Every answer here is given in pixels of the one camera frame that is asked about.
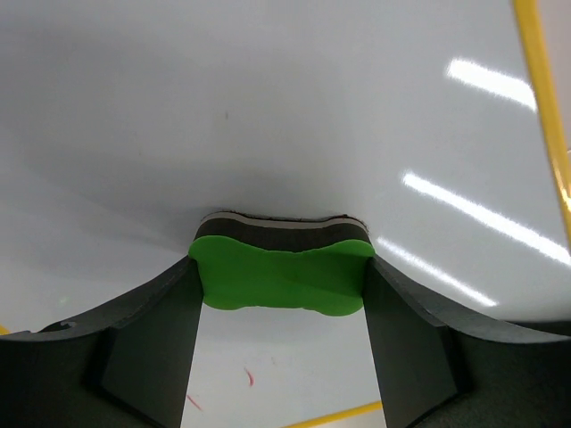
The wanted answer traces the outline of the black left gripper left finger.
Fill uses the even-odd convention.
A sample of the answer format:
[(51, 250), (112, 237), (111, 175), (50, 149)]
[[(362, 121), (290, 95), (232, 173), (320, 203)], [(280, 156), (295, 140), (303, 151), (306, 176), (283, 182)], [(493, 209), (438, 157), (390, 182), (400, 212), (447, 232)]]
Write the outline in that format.
[(203, 288), (184, 257), (151, 281), (1, 339), (3, 427), (179, 427)]

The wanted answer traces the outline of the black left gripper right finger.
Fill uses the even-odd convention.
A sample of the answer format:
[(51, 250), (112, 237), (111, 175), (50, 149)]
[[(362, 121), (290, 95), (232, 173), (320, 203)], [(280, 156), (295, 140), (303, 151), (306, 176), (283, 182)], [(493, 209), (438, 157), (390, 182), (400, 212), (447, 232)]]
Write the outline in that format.
[(568, 427), (570, 338), (494, 319), (375, 257), (363, 302), (389, 427)]

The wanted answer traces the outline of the green whiteboard eraser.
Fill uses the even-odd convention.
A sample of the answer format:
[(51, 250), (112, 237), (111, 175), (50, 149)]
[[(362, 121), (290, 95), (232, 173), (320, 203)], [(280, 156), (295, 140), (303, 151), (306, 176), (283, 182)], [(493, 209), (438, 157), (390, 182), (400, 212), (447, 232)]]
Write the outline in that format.
[(329, 317), (362, 308), (366, 265), (375, 254), (367, 227), (350, 216), (234, 211), (206, 216), (188, 250), (211, 308), (306, 309)]

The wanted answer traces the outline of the yellow framed whiteboard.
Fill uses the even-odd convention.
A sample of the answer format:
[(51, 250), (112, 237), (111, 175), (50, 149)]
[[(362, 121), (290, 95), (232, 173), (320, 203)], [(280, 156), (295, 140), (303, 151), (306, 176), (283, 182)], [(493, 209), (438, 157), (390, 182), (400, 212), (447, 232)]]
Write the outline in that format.
[[(1, 339), (145, 284), (208, 215), (570, 338), (570, 165), (534, 1), (4, 1)], [(367, 320), (204, 301), (179, 427), (377, 410)]]

